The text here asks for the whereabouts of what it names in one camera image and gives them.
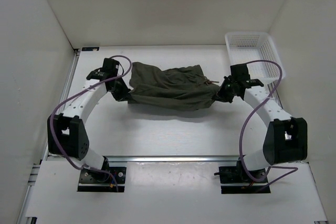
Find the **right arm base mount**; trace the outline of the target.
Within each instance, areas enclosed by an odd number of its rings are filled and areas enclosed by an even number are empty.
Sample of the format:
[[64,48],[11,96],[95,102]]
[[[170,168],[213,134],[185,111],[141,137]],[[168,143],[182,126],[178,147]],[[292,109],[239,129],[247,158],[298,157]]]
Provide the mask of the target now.
[[247,194],[270,194],[268,179],[255,182],[247,176],[241,161],[235,166],[219,166],[214,173],[219,178],[222,195],[247,195]]

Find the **white perforated plastic basket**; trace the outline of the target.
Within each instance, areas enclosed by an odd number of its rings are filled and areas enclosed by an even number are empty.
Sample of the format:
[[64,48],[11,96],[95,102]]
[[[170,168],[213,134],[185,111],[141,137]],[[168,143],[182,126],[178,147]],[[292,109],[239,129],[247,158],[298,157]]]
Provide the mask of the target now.
[[225,43],[231,65],[248,63],[248,71],[253,79],[263,84],[276,84],[282,67],[275,44],[268,33],[256,31],[229,32]]

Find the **olive green shorts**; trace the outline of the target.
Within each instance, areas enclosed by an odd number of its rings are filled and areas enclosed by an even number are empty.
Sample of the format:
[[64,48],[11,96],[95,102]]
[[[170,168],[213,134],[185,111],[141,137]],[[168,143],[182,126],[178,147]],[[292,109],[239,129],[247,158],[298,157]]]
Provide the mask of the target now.
[[200,65],[161,70],[141,62],[132,64],[129,85],[132,102],[178,111],[211,107],[220,89]]

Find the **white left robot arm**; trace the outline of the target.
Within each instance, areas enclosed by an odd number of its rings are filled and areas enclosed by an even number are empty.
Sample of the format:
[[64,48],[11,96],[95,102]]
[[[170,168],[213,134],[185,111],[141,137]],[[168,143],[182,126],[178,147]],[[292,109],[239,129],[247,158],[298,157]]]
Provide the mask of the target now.
[[48,151],[64,157],[75,169],[91,172],[98,182],[111,178],[108,160],[90,147],[86,121],[101,98],[111,93],[116,101],[126,101],[130,89],[123,81],[130,69],[124,70],[119,56],[104,58],[102,67],[91,71],[82,90],[67,98],[61,112],[60,103],[47,120]]

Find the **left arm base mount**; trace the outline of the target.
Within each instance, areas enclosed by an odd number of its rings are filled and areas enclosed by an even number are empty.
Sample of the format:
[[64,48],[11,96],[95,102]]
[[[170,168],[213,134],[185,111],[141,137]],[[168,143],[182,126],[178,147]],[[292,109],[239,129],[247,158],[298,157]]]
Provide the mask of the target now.
[[123,193],[125,190],[127,168],[125,166],[112,165],[109,166],[109,173],[113,175],[115,180],[109,174],[83,169],[79,175],[77,191]]

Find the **small blue label sticker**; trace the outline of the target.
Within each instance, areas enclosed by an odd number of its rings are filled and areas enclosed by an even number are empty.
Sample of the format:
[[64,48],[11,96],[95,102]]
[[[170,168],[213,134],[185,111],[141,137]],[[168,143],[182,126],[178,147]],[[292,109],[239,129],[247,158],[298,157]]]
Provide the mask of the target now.
[[81,51],[99,51],[100,47],[82,47]]

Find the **aluminium front rail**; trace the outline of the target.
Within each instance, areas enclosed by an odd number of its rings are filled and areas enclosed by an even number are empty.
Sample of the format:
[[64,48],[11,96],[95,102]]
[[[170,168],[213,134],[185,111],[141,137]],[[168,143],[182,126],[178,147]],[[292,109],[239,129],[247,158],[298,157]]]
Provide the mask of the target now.
[[239,156],[107,156],[109,162],[121,163],[121,162],[235,162]]

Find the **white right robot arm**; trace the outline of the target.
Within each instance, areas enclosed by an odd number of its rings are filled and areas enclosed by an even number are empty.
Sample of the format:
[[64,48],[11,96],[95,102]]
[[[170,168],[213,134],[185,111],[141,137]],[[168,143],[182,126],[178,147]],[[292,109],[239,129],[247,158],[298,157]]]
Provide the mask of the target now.
[[[259,79],[252,79],[247,64],[232,65],[231,74],[224,78],[213,100],[231,103],[239,97],[252,107],[252,112],[243,123],[239,136],[239,160],[236,177],[247,182],[255,171],[273,165],[302,161],[308,156],[308,125],[305,119],[295,118],[272,100]],[[248,121],[257,114],[267,127],[261,149],[252,154],[243,154],[243,137]]]

